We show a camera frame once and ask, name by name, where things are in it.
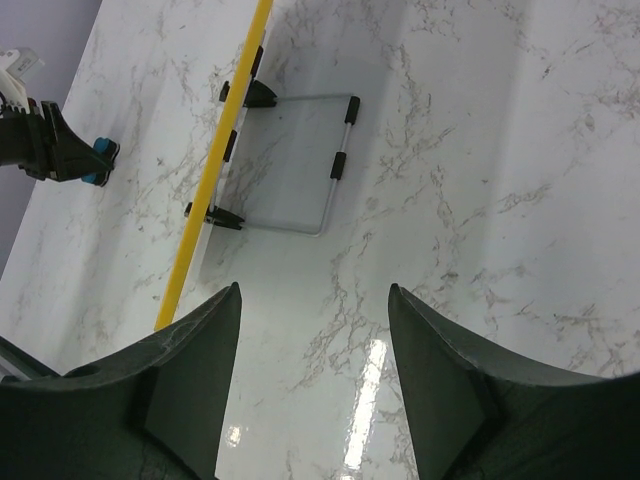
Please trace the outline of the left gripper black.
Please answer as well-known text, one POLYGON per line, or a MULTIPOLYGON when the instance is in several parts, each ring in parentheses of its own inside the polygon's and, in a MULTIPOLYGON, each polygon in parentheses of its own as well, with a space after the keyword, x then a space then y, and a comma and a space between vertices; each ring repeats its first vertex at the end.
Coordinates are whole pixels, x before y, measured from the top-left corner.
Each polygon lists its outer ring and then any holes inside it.
POLYGON ((99 171, 99 155, 66 123, 57 103, 28 100, 28 109, 1 108, 1 166, 36 180, 81 180, 99 171))

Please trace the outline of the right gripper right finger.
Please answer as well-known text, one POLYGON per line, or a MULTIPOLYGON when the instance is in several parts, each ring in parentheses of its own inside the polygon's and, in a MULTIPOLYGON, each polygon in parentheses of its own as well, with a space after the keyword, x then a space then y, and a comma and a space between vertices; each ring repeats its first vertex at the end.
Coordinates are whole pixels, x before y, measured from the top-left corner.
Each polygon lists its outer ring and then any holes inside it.
POLYGON ((635 479, 639 377, 605 379, 510 351, 405 288, 388 315, 422 479, 635 479))

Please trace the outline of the yellow framed whiteboard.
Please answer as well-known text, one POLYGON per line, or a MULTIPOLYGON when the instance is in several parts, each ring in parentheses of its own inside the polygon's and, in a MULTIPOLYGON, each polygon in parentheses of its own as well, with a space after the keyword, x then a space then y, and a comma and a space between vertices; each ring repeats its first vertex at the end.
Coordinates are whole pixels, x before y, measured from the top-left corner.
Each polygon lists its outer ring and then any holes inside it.
POLYGON ((260 0, 257 3, 236 71, 230 83, 230 90, 192 201, 192 207, 175 255, 164 296, 160 303, 154 325, 155 331, 166 328, 174 319, 199 240, 205 213, 209 207, 224 163, 224 154, 227 149, 231 131, 236 124, 238 114, 244 102, 250 82, 251 70, 258 48, 261 46, 272 6, 272 0, 260 0))

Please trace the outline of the blue whiteboard eraser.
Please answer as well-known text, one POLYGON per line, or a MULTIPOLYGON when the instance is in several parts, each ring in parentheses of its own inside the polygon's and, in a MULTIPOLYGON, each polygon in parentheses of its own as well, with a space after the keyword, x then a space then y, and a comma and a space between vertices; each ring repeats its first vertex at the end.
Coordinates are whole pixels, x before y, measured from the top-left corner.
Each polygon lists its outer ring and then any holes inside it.
POLYGON ((99 155, 100 170, 84 175, 81 180, 90 185, 104 187, 115 167, 120 145, 110 138, 98 137, 94 141, 93 150, 99 155))

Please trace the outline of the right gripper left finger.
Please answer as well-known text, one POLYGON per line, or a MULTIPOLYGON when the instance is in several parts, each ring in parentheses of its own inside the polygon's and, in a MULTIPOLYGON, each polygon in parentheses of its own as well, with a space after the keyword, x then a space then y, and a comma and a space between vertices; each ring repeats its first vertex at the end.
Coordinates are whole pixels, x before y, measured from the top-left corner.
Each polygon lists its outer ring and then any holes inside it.
POLYGON ((236 357, 232 284, 170 326, 55 378, 1 373, 5 479, 211 479, 236 357))

